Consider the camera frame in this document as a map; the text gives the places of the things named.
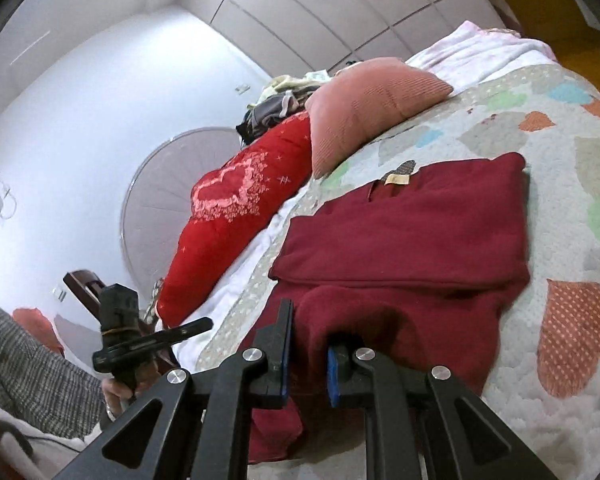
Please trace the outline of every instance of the bedspread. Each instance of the bedspread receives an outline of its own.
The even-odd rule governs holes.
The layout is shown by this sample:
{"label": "bedspread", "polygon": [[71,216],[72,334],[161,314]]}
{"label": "bedspread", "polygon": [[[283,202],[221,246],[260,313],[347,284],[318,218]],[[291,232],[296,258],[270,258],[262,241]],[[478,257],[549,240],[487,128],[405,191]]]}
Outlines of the bedspread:
{"label": "bedspread", "polygon": [[[600,470],[600,94],[560,66],[529,67],[483,83],[392,128],[312,181],[292,215],[382,177],[420,166],[520,152],[530,175],[530,285],[500,323],[500,352],[483,399],[564,480]],[[235,351],[274,283],[267,271],[286,228],[200,355],[201,368]],[[250,478],[297,468],[298,478],[364,478],[356,437],[330,456],[315,448],[252,467]],[[331,435],[327,442],[337,442]]]}

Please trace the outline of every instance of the white wall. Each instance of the white wall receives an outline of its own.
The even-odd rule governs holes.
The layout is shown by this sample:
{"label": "white wall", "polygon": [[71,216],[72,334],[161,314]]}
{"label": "white wall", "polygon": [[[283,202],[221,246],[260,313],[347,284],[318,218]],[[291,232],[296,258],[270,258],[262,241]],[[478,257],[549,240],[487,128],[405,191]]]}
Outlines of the white wall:
{"label": "white wall", "polygon": [[176,134],[241,122],[267,80],[179,7],[119,23],[46,70],[0,116],[0,180],[18,201],[0,221],[0,306],[97,328],[51,290],[80,268],[132,286],[119,220],[134,172]]}
{"label": "white wall", "polygon": [[0,113],[56,60],[135,14],[176,0],[25,0],[0,34]]}

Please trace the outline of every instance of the silver screw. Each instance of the silver screw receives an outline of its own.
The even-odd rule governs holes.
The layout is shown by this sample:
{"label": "silver screw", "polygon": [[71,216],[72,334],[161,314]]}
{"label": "silver screw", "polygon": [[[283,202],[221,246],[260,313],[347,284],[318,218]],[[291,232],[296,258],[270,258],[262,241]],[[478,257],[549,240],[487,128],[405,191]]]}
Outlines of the silver screw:
{"label": "silver screw", "polygon": [[371,361],[376,357],[376,353],[371,348],[358,348],[356,350],[356,357],[361,361]]}
{"label": "silver screw", "polygon": [[259,348],[247,348],[242,352],[242,358],[245,361],[257,361],[262,357],[262,350]]}
{"label": "silver screw", "polygon": [[187,378],[186,371],[181,370],[180,368],[176,368],[175,370],[171,370],[171,372],[169,372],[167,374],[167,380],[171,384],[180,384],[186,378]]}
{"label": "silver screw", "polygon": [[451,377],[451,370],[446,366],[434,366],[431,369],[431,375],[433,375],[439,381],[446,381]]}

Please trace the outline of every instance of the heart design on red pillow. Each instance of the heart design on red pillow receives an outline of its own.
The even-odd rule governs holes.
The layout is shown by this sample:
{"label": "heart design on red pillow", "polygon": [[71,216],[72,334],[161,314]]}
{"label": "heart design on red pillow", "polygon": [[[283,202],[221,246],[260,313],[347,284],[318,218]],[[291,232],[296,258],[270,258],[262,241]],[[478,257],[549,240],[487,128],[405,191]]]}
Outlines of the heart design on red pillow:
{"label": "heart design on red pillow", "polygon": [[538,379],[554,397],[580,393],[600,359],[600,283],[547,280]]}
{"label": "heart design on red pillow", "polygon": [[258,198],[267,187],[262,183],[266,153],[257,152],[218,170],[216,176],[197,183],[191,190],[193,218],[206,221],[259,214]]}

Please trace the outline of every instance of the maroon sweater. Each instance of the maroon sweater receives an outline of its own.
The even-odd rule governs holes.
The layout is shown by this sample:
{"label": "maroon sweater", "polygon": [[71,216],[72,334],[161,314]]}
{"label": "maroon sweater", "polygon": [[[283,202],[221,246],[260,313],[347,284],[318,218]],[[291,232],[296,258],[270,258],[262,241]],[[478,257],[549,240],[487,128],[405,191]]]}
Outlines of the maroon sweater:
{"label": "maroon sweater", "polygon": [[[524,158],[440,162],[407,186],[371,182],[296,217],[269,271],[278,280],[255,327],[295,305],[293,394],[324,389],[330,335],[352,333],[398,364],[446,365],[479,393],[498,318],[529,280]],[[302,433],[292,399],[254,410],[250,460],[286,457]]]}

